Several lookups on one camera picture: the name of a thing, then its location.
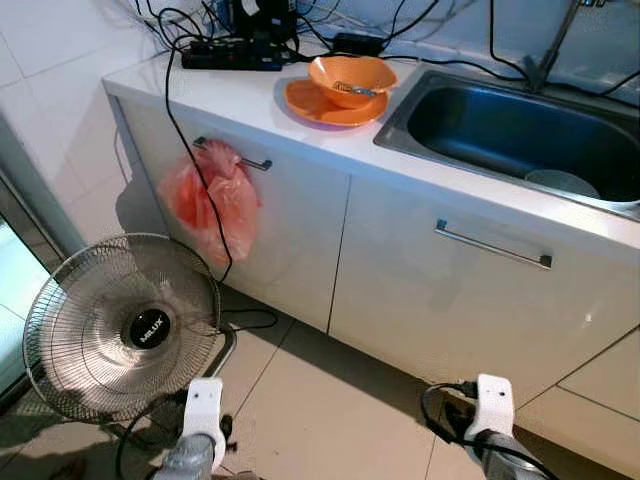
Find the faucet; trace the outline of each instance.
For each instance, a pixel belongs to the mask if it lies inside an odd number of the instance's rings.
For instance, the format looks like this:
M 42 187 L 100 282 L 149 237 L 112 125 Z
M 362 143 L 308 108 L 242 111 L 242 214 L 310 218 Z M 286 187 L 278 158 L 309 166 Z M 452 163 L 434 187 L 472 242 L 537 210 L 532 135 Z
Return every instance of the faucet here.
M 567 9 L 567 13 L 562 20 L 562 25 L 560 25 L 560 29 L 556 34 L 556 38 L 553 40 L 553 43 L 549 47 L 549 49 L 545 52 L 544 57 L 538 65 L 535 64 L 530 55 L 524 57 L 524 71 L 527 74 L 528 82 L 527 82 L 527 90 L 530 93 L 540 93 L 544 84 L 547 81 L 547 77 L 549 76 L 549 72 L 553 68 L 553 64 L 556 62 L 558 58 L 558 50 L 560 50 L 560 45 L 562 45 L 562 41 L 564 37 L 567 35 L 567 31 L 573 23 L 573 19 L 576 16 L 578 11 L 578 7 L 580 5 L 592 6 L 594 3 L 598 7 L 602 7 L 605 4 L 606 0 L 571 0 L 571 4 Z

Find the fan logo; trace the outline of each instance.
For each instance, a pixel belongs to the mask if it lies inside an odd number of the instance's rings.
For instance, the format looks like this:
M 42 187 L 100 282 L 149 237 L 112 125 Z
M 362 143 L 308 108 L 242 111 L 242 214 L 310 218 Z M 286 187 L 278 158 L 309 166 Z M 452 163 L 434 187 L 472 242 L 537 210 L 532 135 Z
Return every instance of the fan logo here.
M 140 338 L 140 342 L 146 343 L 146 341 L 149 340 L 154 333 L 156 333 L 156 331 L 162 326 L 163 323 L 164 322 L 162 321 L 162 318 L 158 317 L 158 320 L 156 320 L 153 325 L 151 325 L 151 328 L 147 330 L 147 332 Z

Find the cabinet handle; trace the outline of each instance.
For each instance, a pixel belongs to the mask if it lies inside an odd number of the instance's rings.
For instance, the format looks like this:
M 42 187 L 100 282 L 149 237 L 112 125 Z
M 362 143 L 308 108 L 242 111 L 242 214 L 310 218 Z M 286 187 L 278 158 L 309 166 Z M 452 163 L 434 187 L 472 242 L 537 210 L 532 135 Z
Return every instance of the cabinet handle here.
M 206 138 L 198 137 L 193 141 L 192 145 L 196 148 L 204 148 L 202 144 L 205 141 L 206 141 Z M 243 165 L 246 165 L 247 167 L 255 168 L 256 170 L 261 170 L 263 172 L 266 172 L 273 166 L 273 162 L 271 160 L 265 160 L 262 163 L 258 163 L 258 162 L 254 162 L 253 160 L 249 160 L 248 158 L 242 157 L 240 159 L 240 162 Z
M 438 219 L 434 232 L 436 232 L 438 235 L 443 235 L 453 240 L 457 240 L 458 242 L 466 243 L 467 245 L 472 245 L 474 247 L 481 248 L 482 250 L 486 250 L 497 255 L 502 255 L 503 257 L 511 258 L 512 260 L 517 260 L 518 262 L 527 263 L 529 265 L 542 268 L 543 270 L 551 270 L 551 264 L 553 263 L 553 257 L 551 255 L 540 255 L 540 258 L 536 260 L 534 258 L 525 257 L 524 255 L 513 253 L 509 250 L 505 250 L 503 248 L 481 242 L 480 240 L 476 240 L 474 238 L 465 237 L 464 235 L 460 235 L 459 233 L 454 233 L 447 230 L 447 221 L 441 218 Z

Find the kitchen sink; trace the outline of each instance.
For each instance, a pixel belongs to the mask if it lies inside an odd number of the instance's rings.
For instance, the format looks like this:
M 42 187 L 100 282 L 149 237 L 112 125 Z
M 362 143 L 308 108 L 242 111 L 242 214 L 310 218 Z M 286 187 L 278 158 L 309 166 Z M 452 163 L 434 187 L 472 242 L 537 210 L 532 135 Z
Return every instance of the kitchen sink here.
M 427 72 L 374 142 L 640 220 L 639 139 L 637 116 L 579 94 Z

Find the countertop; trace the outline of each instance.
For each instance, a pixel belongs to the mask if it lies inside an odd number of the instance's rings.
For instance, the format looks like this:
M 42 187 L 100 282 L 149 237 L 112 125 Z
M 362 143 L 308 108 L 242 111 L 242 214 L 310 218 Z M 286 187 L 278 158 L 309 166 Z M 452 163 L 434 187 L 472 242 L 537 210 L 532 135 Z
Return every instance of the countertop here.
M 164 109 L 168 58 L 169 55 L 164 54 L 106 77 L 107 92 Z M 456 206 L 480 205 L 478 208 L 484 209 L 480 213 L 487 216 L 492 215 L 493 205 L 500 209 L 500 218 L 505 223 L 514 222 L 517 226 L 535 229 L 533 231 L 544 230 L 544 225 L 551 222 L 584 232 L 586 240 L 606 238 L 640 250 L 640 222 L 375 145 L 373 138 L 377 132 L 426 70 L 416 63 L 393 61 L 390 65 L 399 83 L 389 109 L 378 120 L 358 128 L 314 124 L 287 109 L 283 89 L 292 79 L 306 78 L 307 65 L 302 63 L 287 66 L 281 72 L 183 70 L 176 55 L 170 98 L 178 119 L 204 123 L 222 121 L 234 133 L 250 133 L 256 141 L 290 153 L 299 152 L 351 174 L 407 190 L 427 193 L 432 190 L 439 195 L 439 200 Z M 468 70 L 453 71 L 472 76 L 466 73 Z

